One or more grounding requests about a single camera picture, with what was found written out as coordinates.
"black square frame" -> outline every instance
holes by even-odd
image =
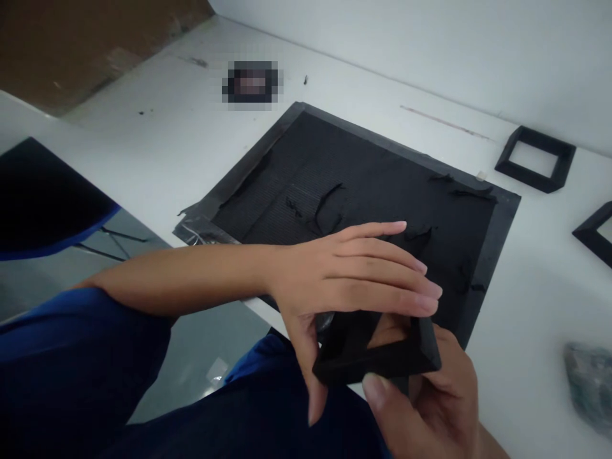
[[[368,311],[335,313],[312,368],[323,384],[360,383],[369,372],[390,379],[442,367],[429,317],[411,317],[407,339],[367,349],[380,316]]]
[[[595,255],[612,268],[612,242],[604,238],[597,230],[609,219],[612,219],[612,201],[605,203],[591,215],[572,234],[587,246]]]
[[[526,143],[557,156],[557,163],[553,169],[552,176],[547,177],[510,161],[512,151],[518,142]],[[519,126],[508,139],[506,147],[497,161],[495,170],[540,191],[552,193],[565,186],[565,180],[569,174],[569,168],[572,165],[575,152],[576,147],[574,145],[557,140],[554,137],[534,131],[528,127]]]

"right hand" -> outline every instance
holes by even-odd
[[[323,414],[325,387],[312,373],[319,353],[318,312],[371,310],[429,317],[442,289],[426,266],[399,247],[376,239],[406,229],[406,222],[366,223],[304,244],[276,247],[262,263],[309,393],[308,422]]]
[[[366,399],[396,459],[474,459],[480,455],[474,366],[450,331],[435,326],[435,336],[442,369],[416,377],[422,378],[422,385],[414,404],[385,378],[370,373],[363,379]]]

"white wall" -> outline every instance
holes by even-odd
[[[226,18],[612,156],[610,0],[210,4]]]

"black chair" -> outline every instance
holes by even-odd
[[[118,238],[147,240],[105,228],[120,209],[34,138],[0,156],[0,261],[52,255],[67,247],[125,261],[129,254]],[[83,244],[97,231],[110,237],[125,258]]]

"mark on table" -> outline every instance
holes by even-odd
[[[405,105],[400,105],[400,108],[403,109],[403,110],[407,110],[408,112],[412,112],[412,113],[416,113],[417,115],[421,115],[422,117],[429,118],[430,120],[442,123],[443,125],[448,126],[449,128],[452,127],[453,129],[459,129],[460,131],[463,131],[464,133],[470,134],[470,135],[472,135],[474,137],[482,138],[482,139],[485,139],[485,140],[493,140],[493,139],[491,139],[491,138],[489,138],[487,136],[484,136],[484,135],[479,134],[477,132],[474,132],[474,131],[471,131],[469,129],[466,129],[465,127],[457,126],[456,124],[453,124],[453,123],[450,123],[448,121],[444,121],[443,119],[440,119],[440,118],[428,115],[427,113],[420,112],[419,110],[415,110],[414,108],[406,107]]]
[[[179,59],[185,62],[189,62],[190,64],[197,65],[198,67],[202,67],[205,69],[208,68],[208,62],[198,57],[179,57]]]

